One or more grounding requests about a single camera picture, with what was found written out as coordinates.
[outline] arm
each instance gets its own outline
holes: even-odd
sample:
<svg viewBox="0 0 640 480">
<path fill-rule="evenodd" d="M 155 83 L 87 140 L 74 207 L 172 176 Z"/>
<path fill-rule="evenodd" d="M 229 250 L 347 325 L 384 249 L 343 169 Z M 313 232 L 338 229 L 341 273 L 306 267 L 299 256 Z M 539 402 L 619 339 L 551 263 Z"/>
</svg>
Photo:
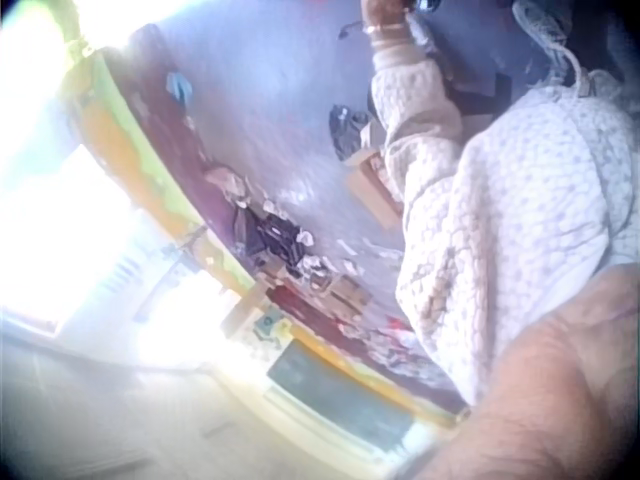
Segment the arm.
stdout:
<svg viewBox="0 0 640 480">
<path fill-rule="evenodd" d="M 449 211 L 462 150 L 462 126 L 460 114 L 446 98 L 438 66 L 413 44 L 407 26 L 397 27 L 404 23 L 404 13 L 376 16 L 378 1 L 383 0 L 363 0 L 365 23 L 396 26 L 382 28 L 371 40 L 377 71 L 373 97 L 388 134 L 386 167 L 404 199 L 406 248 L 397 296 L 419 332 L 415 322 L 429 299 L 426 293 L 414 293 L 422 290 L 413 285 L 434 270 L 436 237 Z"/>
<path fill-rule="evenodd" d="M 418 478 L 603 478 L 637 435 L 637 349 L 638 265 L 613 267 L 513 342 Z"/>
</svg>

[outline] bracelet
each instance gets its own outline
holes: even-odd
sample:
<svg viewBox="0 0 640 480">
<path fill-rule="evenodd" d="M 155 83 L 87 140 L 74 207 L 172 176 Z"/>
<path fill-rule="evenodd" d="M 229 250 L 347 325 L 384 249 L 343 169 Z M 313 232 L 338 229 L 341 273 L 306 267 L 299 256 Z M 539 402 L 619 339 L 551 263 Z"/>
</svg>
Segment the bracelet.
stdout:
<svg viewBox="0 0 640 480">
<path fill-rule="evenodd" d="M 385 30 L 404 30 L 405 28 L 407 28 L 406 23 L 392 23 L 389 25 L 367 25 L 362 31 L 367 35 L 371 35 L 372 33 L 384 32 Z"/>
</svg>

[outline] black bag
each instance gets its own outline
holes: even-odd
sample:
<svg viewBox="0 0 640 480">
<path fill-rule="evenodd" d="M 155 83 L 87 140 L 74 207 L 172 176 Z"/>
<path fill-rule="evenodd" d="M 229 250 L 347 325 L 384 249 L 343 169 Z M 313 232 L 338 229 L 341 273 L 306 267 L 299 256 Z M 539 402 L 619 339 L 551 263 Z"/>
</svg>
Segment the black bag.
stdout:
<svg viewBox="0 0 640 480">
<path fill-rule="evenodd" d="M 360 130 L 371 117 L 366 112 L 354 112 L 344 105 L 334 105 L 329 113 L 329 133 L 333 148 L 341 162 L 360 150 Z"/>
</svg>

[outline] sweater sleeve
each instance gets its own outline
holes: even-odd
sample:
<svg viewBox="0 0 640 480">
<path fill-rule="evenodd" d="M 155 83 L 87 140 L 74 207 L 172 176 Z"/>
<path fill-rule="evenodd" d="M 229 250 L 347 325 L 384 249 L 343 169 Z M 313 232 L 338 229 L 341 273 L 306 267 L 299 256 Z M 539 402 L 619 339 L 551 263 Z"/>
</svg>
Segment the sweater sleeve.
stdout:
<svg viewBox="0 0 640 480">
<path fill-rule="evenodd" d="M 420 336 L 429 302 L 418 278 L 434 270 L 438 236 L 461 155 L 461 118 L 438 66 L 410 44 L 376 45 L 373 96 L 387 130 L 385 163 L 404 200 L 405 257 L 397 297 Z"/>
</svg>

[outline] blue cloth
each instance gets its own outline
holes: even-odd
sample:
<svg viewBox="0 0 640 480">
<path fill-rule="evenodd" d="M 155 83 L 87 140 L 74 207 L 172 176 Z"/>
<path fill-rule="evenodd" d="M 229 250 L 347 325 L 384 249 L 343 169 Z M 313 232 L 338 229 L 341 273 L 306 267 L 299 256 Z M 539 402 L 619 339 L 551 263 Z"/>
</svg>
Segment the blue cloth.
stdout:
<svg viewBox="0 0 640 480">
<path fill-rule="evenodd" d="M 170 72 L 167 75 L 167 91 L 185 108 L 193 95 L 191 83 L 180 72 Z"/>
</svg>

